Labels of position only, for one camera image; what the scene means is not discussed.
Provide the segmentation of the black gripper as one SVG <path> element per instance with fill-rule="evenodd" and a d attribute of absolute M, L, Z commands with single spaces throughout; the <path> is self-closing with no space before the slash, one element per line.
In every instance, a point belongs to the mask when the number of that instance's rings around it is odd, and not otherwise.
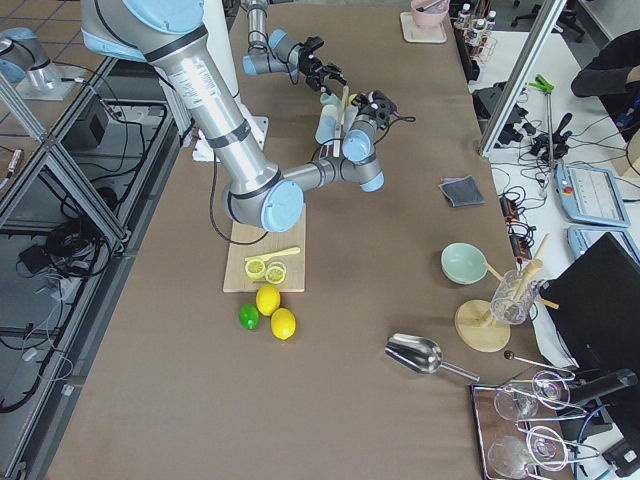
<path fill-rule="evenodd" d="M 304 75 L 305 83 L 314 91 L 330 91 L 326 80 L 335 80 L 341 85 L 347 84 L 338 66 L 333 63 L 325 65 L 315 56 L 315 51 L 323 45 L 321 37 L 308 37 L 299 50 L 299 71 Z"/>
<path fill-rule="evenodd" d="M 386 130 L 392 116 L 398 113 L 397 105 L 383 92 L 374 90 L 355 96 L 357 119 L 373 121 L 377 129 Z"/>

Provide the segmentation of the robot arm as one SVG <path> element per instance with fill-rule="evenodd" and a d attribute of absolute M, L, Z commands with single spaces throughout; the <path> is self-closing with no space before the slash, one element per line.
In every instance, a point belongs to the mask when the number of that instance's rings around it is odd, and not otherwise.
<path fill-rule="evenodd" d="M 340 157 L 283 171 L 266 159 L 210 55 L 204 13 L 201 1 L 84 1 L 82 34 L 95 53 L 166 74 L 230 176 L 222 199 L 231 219 L 285 232 L 298 222 L 307 190 L 339 181 L 356 182 L 366 192 L 383 185 L 375 135 L 397 114 L 391 99 L 378 90 L 357 95 Z"/>
<path fill-rule="evenodd" d="M 296 85 L 300 77 L 315 92 L 331 94 L 328 81 L 342 86 L 348 82 L 342 70 L 334 63 L 324 63 L 316 51 L 324 45 L 319 36 L 310 36 L 300 42 L 282 29 L 267 32 L 268 8 L 278 1 L 253 0 L 246 2 L 248 20 L 248 49 L 243 57 L 247 75 L 283 73 Z"/>

